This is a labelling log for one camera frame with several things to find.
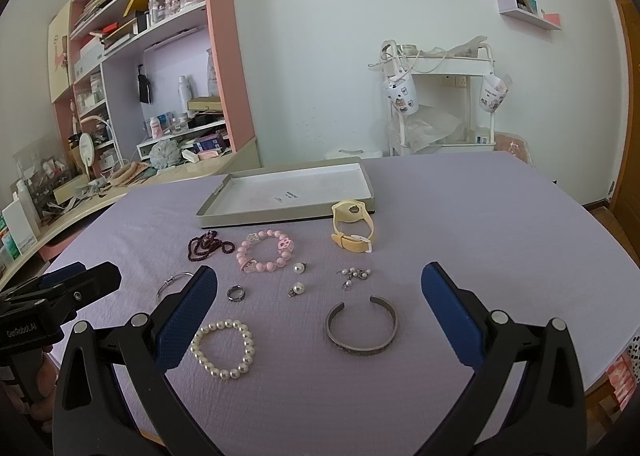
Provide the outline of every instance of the pearl bracelet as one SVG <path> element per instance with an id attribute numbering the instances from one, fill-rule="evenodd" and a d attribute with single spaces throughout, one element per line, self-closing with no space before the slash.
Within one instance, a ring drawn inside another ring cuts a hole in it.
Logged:
<path id="1" fill-rule="evenodd" d="M 278 240 L 278 251 L 280 252 L 279 258 L 277 258 L 275 262 L 269 261 L 267 263 L 262 263 L 257 262 L 251 257 L 247 257 L 249 249 L 267 237 L 275 237 Z M 240 269 L 245 273 L 265 270 L 274 271 L 276 268 L 282 268 L 287 264 L 287 260 L 291 258 L 292 251 L 293 241 L 281 230 L 269 229 L 266 232 L 264 230 L 260 230 L 260 232 L 250 233 L 246 237 L 246 240 L 242 242 L 242 246 L 238 248 L 236 259 L 238 259 Z"/>
<path id="2" fill-rule="evenodd" d="M 235 328 L 236 330 L 242 333 L 242 342 L 244 343 L 244 356 L 242 357 L 242 362 L 238 364 L 236 368 L 232 370 L 219 370 L 216 366 L 214 366 L 207 357 L 204 356 L 204 353 L 200 350 L 200 341 L 207 333 L 211 333 L 212 331 L 223 330 L 225 328 Z M 209 324 L 208 326 L 203 326 L 200 330 L 195 334 L 193 341 L 191 341 L 191 346 L 189 348 L 191 353 L 196 357 L 198 363 L 204 368 L 207 373 L 210 373 L 214 378 L 220 378 L 221 380 L 228 380 L 229 378 L 240 378 L 242 373 L 246 373 L 249 371 L 249 366 L 254 362 L 255 348 L 254 348 L 254 340 L 252 339 L 252 333 L 249 331 L 249 328 L 246 324 L 242 324 L 238 319 L 231 320 L 227 319 L 225 321 L 218 321 L 216 323 Z"/>

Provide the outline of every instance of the blue gripper pad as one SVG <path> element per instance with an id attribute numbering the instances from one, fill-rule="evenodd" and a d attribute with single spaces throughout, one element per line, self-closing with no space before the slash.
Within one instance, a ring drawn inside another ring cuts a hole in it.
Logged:
<path id="1" fill-rule="evenodd" d="M 165 297 L 163 303 L 174 298 L 174 295 L 176 299 L 181 297 L 181 300 L 156 334 L 155 361 L 158 368 L 167 371 L 180 364 L 217 292 L 216 272 L 205 266 L 198 270 L 179 294 Z"/>
<path id="2" fill-rule="evenodd" d="M 458 360 L 477 372 L 484 362 L 482 331 L 456 294 L 457 287 L 435 262 L 424 267 L 421 283 L 422 294 Z"/>
<path id="3" fill-rule="evenodd" d="M 40 284 L 38 285 L 39 289 L 45 290 L 47 288 L 51 288 L 52 286 L 65 282 L 65 280 L 71 279 L 84 271 L 86 271 L 84 264 L 81 262 L 75 262 L 74 264 L 62 267 L 59 270 L 46 273 L 40 278 Z"/>

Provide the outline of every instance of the brown door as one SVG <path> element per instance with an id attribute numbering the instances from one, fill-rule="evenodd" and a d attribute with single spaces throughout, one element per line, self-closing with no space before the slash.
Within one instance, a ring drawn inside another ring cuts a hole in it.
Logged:
<path id="1" fill-rule="evenodd" d="M 640 14 L 629 0 L 617 0 L 629 69 L 629 118 L 625 152 L 611 211 L 640 252 Z"/>

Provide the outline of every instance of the rectangular tray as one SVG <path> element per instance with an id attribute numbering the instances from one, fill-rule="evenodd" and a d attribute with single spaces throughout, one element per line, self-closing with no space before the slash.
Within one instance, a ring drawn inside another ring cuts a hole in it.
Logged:
<path id="1" fill-rule="evenodd" d="M 331 217 L 338 201 L 375 211 L 371 182 L 357 160 L 320 161 L 228 174 L 197 213 L 203 229 Z"/>

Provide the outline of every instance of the tablecloth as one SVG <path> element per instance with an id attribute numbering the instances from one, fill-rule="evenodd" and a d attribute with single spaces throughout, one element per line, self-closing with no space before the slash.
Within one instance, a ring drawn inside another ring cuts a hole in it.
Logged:
<path id="1" fill-rule="evenodd" d="M 245 274 L 235 255 L 215 253 L 218 298 L 205 322 L 240 319 L 254 334 L 256 354 L 239 380 L 208 375 L 190 354 L 167 373 L 194 419 L 228 456 L 411 455 L 463 391 L 472 372 L 462 366 L 420 292 L 425 264 L 438 261 L 462 288 L 514 320 L 545 325 L 562 317 L 575 342 L 587 388 L 638 329 L 638 267 L 578 203 L 530 166 L 507 153 L 391 157 L 364 161 L 375 191 L 376 240 L 371 254 L 331 242 L 330 219 L 273 225 L 295 241 L 292 262 L 273 273 Z M 78 314 L 95 328 L 124 324 L 151 312 L 162 282 L 201 263 L 187 260 L 187 243 L 202 234 L 196 211 L 221 177 L 142 187 L 91 224 L 51 270 L 81 261 L 114 262 L 122 286 Z M 236 245 L 261 227 L 220 229 Z M 274 258 L 263 241 L 255 257 Z M 341 288 L 345 267 L 372 276 Z M 303 295 L 289 298 L 296 281 Z M 235 284 L 241 303 L 226 299 Z M 177 291 L 183 283 L 175 283 Z M 339 351 L 323 329 L 328 311 L 344 301 L 334 321 L 338 338 L 375 345 L 391 324 L 370 295 L 397 309 L 399 330 L 385 352 L 355 357 Z M 72 324 L 65 326 L 68 335 Z M 204 351 L 219 368 L 242 355 L 235 330 L 208 335 Z M 65 341 L 54 355 L 62 360 Z M 485 429 L 500 425 L 522 368 L 515 370 Z M 124 370 L 118 370 L 141 428 L 154 431 Z"/>

